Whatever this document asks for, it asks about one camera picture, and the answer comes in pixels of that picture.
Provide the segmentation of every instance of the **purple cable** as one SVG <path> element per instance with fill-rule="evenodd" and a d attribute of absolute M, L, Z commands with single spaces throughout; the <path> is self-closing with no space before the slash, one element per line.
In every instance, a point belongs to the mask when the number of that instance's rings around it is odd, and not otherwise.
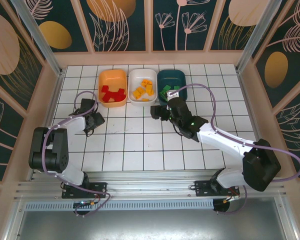
<path fill-rule="evenodd" d="M 98 206 L 95 210 L 90 211 L 90 212 L 88 212 L 88 213 L 85 214 L 85 215 L 79 215 L 79 214 L 77 213 L 77 208 L 76 208 L 75 211 L 74 211 L 75 214 L 76 214 L 76 216 L 77 216 L 77 217 L 78 217 L 78 216 L 81 216 L 82 218 L 84 218 L 85 216 L 87 217 L 87 216 L 89 216 L 89 215 L 91 215 L 91 214 L 97 212 L 100 208 L 102 208 L 102 207 L 106 204 L 106 202 L 109 201 L 109 199 L 110 199 L 110 197 L 111 197 L 110 193 L 108 193 L 108 192 L 102 192 L 102 191 L 93 191 L 93 190 L 85 189 L 85 188 L 80 187 L 80 186 L 77 186 L 77 185 L 75 185 L 75 184 L 73 184 L 73 183 L 71 183 L 71 182 L 66 183 L 66 182 L 64 182 L 64 180 L 63 180 L 62 178 L 56 176 L 56 175 L 53 174 L 53 173 L 49 173 L 48 170 L 47 170 L 47 167 L 46 167 L 46 147 L 47 147 L 48 137 L 49 137 L 50 133 L 51 133 L 54 129 L 56 129 L 56 128 L 58 128 L 58 127 L 60 127 L 60 126 L 62 126 L 62 125 L 64 125 L 64 124 L 66 124 L 67 122 L 69 122 L 69 121 L 72 120 L 72 119 L 82 117 L 82 116 L 84 116 L 84 115 L 90 113 L 91 111 L 93 111 L 93 110 L 95 109 L 96 105 L 98 104 L 98 103 L 97 103 L 97 96 L 96 96 L 96 94 L 95 94 L 94 92 L 92 92 L 92 91 L 83 91 L 83 92 L 80 92 L 80 93 L 75 97 L 75 99 L 74 99 L 74 107 L 76 107 L 76 101 L 77 101 L 78 96 L 80 96 L 81 94 L 84 94 L 84 93 L 91 93 L 91 94 L 93 94 L 93 96 L 95 97 L 96 100 L 94 101 L 93 107 L 90 108 L 88 111 L 86 111 L 86 112 L 84 112 L 84 113 L 81 113 L 81 114 L 78 114 L 78 115 L 74 115 L 74 116 L 70 116 L 70 117 L 68 117 L 68 118 L 66 118 L 66 119 L 64 119 L 64 120 L 62 120 L 62 121 L 60 121 L 60 122 L 58 122 L 57 125 L 52 126 L 52 127 L 48 130 L 48 132 L 45 134 L 45 137 L 44 137 L 44 140 L 43 140 L 43 145 L 42 145 L 42 155 L 41 155 L 41 157 L 42 157 L 42 168 L 43 168 L 44 173 L 46 173 L 46 174 L 48 174 L 48 175 L 50 175 L 50 176 L 54 176 L 54 177 L 56 177 L 57 179 L 59 179 L 61 182 L 65 183 L 65 184 L 68 184 L 68 185 L 70 185 L 70 186 L 72 186 L 72 187 L 74 187 L 74 188 L 76 188 L 76 189 L 81 190 L 81 191 L 85 191 L 85 192 L 92 193 L 92 194 L 105 194 L 105 195 L 108 195 L 108 198 L 107 198 L 100 206 Z"/>
<path fill-rule="evenodd" d="M 238 212 L 240 212 L 240 211 L 245 207 L 245 205 L 246 205 L 246 203 L 247 203 L 247 199 L 248 199 L 248 193 L 247 193 L 246 186 L 243 185 L 242 187 L 243 187 L 243 189 L 244 189 L 244 195 L 245 195 L 244 202 L 243 202 L 242 206 L 241 206 L 239 209 L 235 210 L 235 211 L 229 211 L 229 212 L 222 212 L 222 211 L 219 211 L 219 212 L 217 212 L 217 213 L 220 213 L 220 214 L 223 214 L 223 215 L 237 214 Z"/>
<path fill-rule="evenodd" d="M 212 118 L 211 118 L 211 127 L 212 127 L 212 129 L 213 129 L 214 131 L 216 131 L 219 135 L 225 137 L 226 139 L 230 139 L 230 140 L 232 140 L 232 141 L 234 141 L 234 142 L 236 142 L 236 143 L 238 143 L 238 144 L 242 144 L 242 145 L 244 145 L 244 146 L 252 147 L 252 148 L 255 148 L 255 149 L 266 149 L 266 150 L 278 151 L 278 152 L 281 152 L 281 153 L 284 153 L 284 154 L 288 154 L 288 155 L 290 155 L 291 157 L 295 158 L 295 159 L 299 162 L 299 164 L 300 164 L 300 158 L 299 158 L 297 155 L 293 154 L 292 152 L 289 152 L 289 151 L 286 151 L 286 150 L 282 150 L 282 149 L 279 149 L 279 148 L 275 148 L 275 147 L 259 146 L 259 145 L 254 145 L 254 144 L 250 144 L 250 143 L 244 143 L 243 141 L 237 140 L 237 139 L 235 139 L 235 138 L 232 138 L 232 137 L 230 137 L 230 136 L 228 136 L 228 135 L 223 134 L 222 132 L 219 132 L 219 131 L 216 129 L 215 125 L 214 125 L 214 119 L 215 119 L 215 117 L 216 117 L 216 98 L 215 98 L 213 92 L 210 90 L 209 87 L 207 87 L 207 86 L 205 86 L 205 85 L 203 85 L 203 84 L 200 84 L 200 83 L 192 83 L 192 84 L 188 84 L 188 85 L 185 85 L 185 86 L 179 88 L 178 90 L 172 92 L 171 94 L 172 94 L 172 95 L 173 95 L 173 94 L 176 94 L 176 93 L 180 92 L 181 90 L 186 89 L 186 88 L 189 88 L 189 87 L 191 87 L 191 86 L 200 86 L 200 87 L 203 87 L 203 88 L 205 88 L 205 89 L 207 89 L 207 90 L 209 91 L 209 93 L 210 93 L 210 95 L 211 95 L 211 97 L 212 97 L 212 102 L 213 102 L 213 114 L 212 114 Z M 299 169 L 299 171 L 298 171 L 296 174 L 294 174 L 293 176 L 286 177 L 286 178 L 282 178 L 282 179 L 275 179 L 275 180 L 272 180 L 272 182 L 273 182 L 273 183 L 279 183 L 279 182 L 289 181 L 289 180 L 292 180 L 292 179 L 297 178 L 299 175 L 300 175 L 300 169 Z"/>

